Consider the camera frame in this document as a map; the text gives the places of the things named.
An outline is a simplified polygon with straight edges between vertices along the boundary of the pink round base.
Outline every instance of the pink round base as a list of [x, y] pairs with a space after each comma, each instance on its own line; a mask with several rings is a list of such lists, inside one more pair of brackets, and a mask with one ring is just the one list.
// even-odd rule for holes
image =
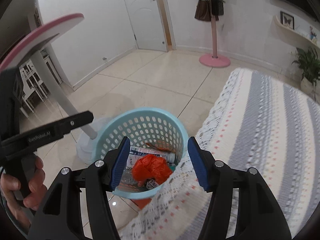
[[204, 54], [199, 58], [199, 62], [208, 67], [227, 67], [231, 64], [230, 59], [225, 56], [219, 55], [217, 58], [212, 57], [212, 54]]

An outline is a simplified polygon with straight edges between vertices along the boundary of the striped blanket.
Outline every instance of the striped blanket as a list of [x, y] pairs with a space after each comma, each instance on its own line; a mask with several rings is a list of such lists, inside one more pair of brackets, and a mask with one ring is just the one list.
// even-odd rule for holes
[[[236, 69], [196, 139], [231, 168], [259, 170], [292, 237], [310, 218], [320, 201], [320, 106], [301, 91], [259, 72]], [[199, 186], [190, 158], [180, 163], [173, 180], [121, 231], [122, 239], [198, 238], [211, 194]], [[237, 197], [235, 189], [227, 236], [235, 230]]]

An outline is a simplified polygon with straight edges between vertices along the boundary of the finger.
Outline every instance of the finger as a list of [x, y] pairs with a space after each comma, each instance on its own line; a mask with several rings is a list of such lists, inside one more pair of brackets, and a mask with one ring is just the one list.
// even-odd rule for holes
[[43, 161], [37, 156], [36, 157], [36, 167], [38, 168], [38, 169], [42, 169], [43, 168]]
[[4, 194], [4, 198], [7, 201], [7, 205], [12, 207], [12, 209], [10, 209], [11, 213], [13, 213], [13, 210], [21, 209], [20, 205], [18, 204], [18, 202], [13, 194], [13, 191], [9, 191], [6, 194]]
[[4, 194], [8, 193], [9, 191], [19, 190], [21, 187], [20, 181], [9, 174], [2, 174], [0, 185]]
[[34, 206], [32, 209], [33, 209], [34, 211], [37, 211], [37, 210], [38, 210], [38, 208], [39, 208], [39, 205]]
[[45, 179], [44, 170], [36, 170], [33, 178], [29, 181], [29, 189], [31, 192], [36, 192], [43, 184]]
[[39, 205], [47, 191], [47, 187], [42, 185], [38, 191], [31, 193], [23, 200], [25, 207], [32, 208]]
[[21, 207], [18, 206], [12, 206], [10, 203], [8, 203], [8, 208], [11, 211], [12, 215], [16, 218], [17, 221], [25, 228], [29, 229], [30, 227], [30, 221], [22, 211]]

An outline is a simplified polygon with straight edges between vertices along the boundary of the white door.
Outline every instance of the white door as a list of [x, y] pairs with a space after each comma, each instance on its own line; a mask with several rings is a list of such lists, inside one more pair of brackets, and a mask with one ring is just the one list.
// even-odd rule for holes
[[157, 0], [124, 0], [139, 49], [167, 51]]

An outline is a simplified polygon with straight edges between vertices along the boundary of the pink coat rack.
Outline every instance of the pink coat rack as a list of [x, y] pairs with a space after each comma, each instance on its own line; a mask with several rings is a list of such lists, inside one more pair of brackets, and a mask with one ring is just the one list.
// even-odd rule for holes
[[223, 55], [218, 54], [217, 26], [216, 26], [216, 19], [214, 15], [211, 15], [211, 31], [212, 31], [212, 53], [211, 54], [206, 53], [202, 55], [199, 58], [199, 62], [205, 66], [214, 67], [214, 68], [227, 67], [231, 64], [230, 59], [228, 59]]

